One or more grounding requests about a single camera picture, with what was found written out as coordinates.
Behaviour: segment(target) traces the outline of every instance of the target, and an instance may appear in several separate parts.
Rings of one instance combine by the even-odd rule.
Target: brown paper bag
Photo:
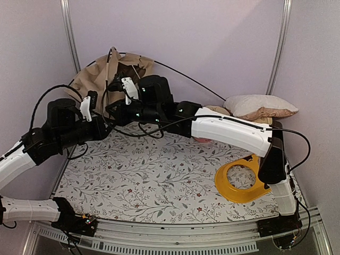
[[[75,77],[71,86],[76,89],[82,97],[86,97],[88,91],[93,90],[98,92],[98,99],[95,112],[100,113],[100,104],[105,90],[105,78],[106,78],[106,61],[107,55],[96,59],[95,64],[83,68]],[[139,77],[145,77],[152,74],[152,67],[154,61],[150,58],[140,55],[126,53],[125,56],[121,56],[116,48],[112,47],[112,55],[109,59],[108,68],[108,84],[110,84],[116,73],[124,72],[127,77],[131,77],[136,84],[139,81]],[[74,92],[66,90],[66,92],[77,98]],[[125,97],[123,92],[109,92],[109,103],[123,99]],[[107,100],[104,100],[104,109],[107,106]]]

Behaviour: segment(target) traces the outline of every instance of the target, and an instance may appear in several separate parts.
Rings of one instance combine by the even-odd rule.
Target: pink object
[[[205,138],[197,138],[197,137],[194,137],[194,139],[198,142],[210,142],[211,140],[210,139],[205,139]]]

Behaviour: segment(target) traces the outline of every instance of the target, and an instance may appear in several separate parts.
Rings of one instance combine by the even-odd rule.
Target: gray leaf pattern
[[[145,125],[150,131],[154,125]],[[140,133],[136,123],[123,128]],[[272,194],[245,203],[223,198],[215,187],[216,171],[250,153],[238,147],[165,132],[162,139],[132,138],[112,132],[89,142],[89,152],[70,161],[56,196],[65,197],[76,213],[104,219],[146,223],[216,223],[278,215]],[[75,155],[82,150],[78,147]],[[246,189],[251,170],[235,166],[228,179]],[[296,186],[298,197],[301,192]]]

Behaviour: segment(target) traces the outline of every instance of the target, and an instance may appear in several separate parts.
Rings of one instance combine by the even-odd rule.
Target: metal corner post
[[[285,40],[287,37],[287,31],[288,31],[288,24],[291,14],[291,7],[292,7],[292,0],[284,0],[284,6],[283,6],[283,13],[282,13],[282,21],[281,21],[281,29],[280,34],[278,38],[277,48],[276,48],[276,54],[274,58],[273,67],[271,69],[270,78],[268,82],[268,87],[266,91],[266,95],[271,95],[274,90],[274,85],[281,61],[282,51],[285,44]]]
[[[78,73],[81,70],[81,68],[80,68],[80,63],[78,59],[77,49],[75,46],[69,0],[60,0],[60,2],[61,2],[61,7],[62,7],[66,37],[69,42],[70,52],[71,52],[72,59],[73,59],[74,70],[76,73]]]

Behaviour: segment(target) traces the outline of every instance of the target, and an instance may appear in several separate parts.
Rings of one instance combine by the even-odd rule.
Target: yellow plastic object
[[[235,188],[230,184],[227,178],[228,170],[236,165],[246,166],[250,168],[256,176],[256,181],[253,187],[241,190]],[[215,175],[215,185],[218,192],[227,200],[235,203],[248,203],[256,198],[259,198],[268,192],[270,189],[265,189],[265,184],[258,179],[259,172],[259,157],[256,155],[251,155],[246,158],[239,159],[237,161],[226,164],[217,171]]]

